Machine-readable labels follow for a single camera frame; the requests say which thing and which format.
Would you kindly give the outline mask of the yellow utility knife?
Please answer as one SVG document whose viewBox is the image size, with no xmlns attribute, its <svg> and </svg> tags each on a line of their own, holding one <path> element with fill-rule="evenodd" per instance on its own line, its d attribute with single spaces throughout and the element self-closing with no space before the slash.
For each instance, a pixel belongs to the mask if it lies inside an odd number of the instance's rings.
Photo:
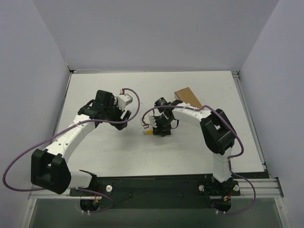
<svg viewBox="0 0 304 228">
<path fill-rule="evenodd" d="M 145 135 L 153 135 L 153 130 L 145 130 L 145 131 L 143 131 L 143 134 L 145 134 Z"/>
</svg>

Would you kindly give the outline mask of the brown cardboard express box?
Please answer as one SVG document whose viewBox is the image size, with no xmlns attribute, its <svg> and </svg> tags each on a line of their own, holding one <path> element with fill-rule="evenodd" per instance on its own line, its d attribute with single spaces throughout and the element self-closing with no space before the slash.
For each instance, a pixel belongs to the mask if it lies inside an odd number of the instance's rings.
<svg viewBox="0 0 304 228">
<path fill-rule="evenodd" d="M 181 100 L 182 102 L 190 104 L 193 107 L 202 108 L 202 104 L 189 87 L 175 91 L 174 97 L 175 99 Z"/>
</svg>

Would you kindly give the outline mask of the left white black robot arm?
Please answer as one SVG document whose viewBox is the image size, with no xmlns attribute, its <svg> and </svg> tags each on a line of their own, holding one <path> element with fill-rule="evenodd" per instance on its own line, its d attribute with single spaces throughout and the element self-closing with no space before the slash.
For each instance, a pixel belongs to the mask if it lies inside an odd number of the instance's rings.
<svg viewBox="0 0 304 228">
<path fill-rule="evenodd" d="M 117 96 L 98 90 L 95 99 L 81 107 L 70 125 L 44 150 L 36 149 L 31 156 L 31 182 L 34 185 L 62 194 L 67 189 L 80 188 L 86 195 L 97 191 L 96 175 L 85 170 L 71 170 L 68 160 L 85 137 L 105 122 L 122 130 L 131 112 L 125 108 L 133 98 L 124 91 Z"/>
</svg>

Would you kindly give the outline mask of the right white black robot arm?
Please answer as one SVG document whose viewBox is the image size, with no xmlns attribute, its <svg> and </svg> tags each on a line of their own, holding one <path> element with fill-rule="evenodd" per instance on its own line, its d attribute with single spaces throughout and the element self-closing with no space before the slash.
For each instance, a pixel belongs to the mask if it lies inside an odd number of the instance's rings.
<svg viewBox="0 0 304 228">
<path fill-rule="evenodd" d="M 207 148 L 213 152 L 213 177 L 220 183 L 231 178 L 228 157 L 231 155 L 235 136 L 217 115 L 180 100 L 167 102 L 160 98 L 154 105 L 158 106 L 157 110 L 161 113 L 159 116 L 148 116 L 154 135 L 170 135 L 171 122 L 174 120 L 199 127 Z"/>
</svg>

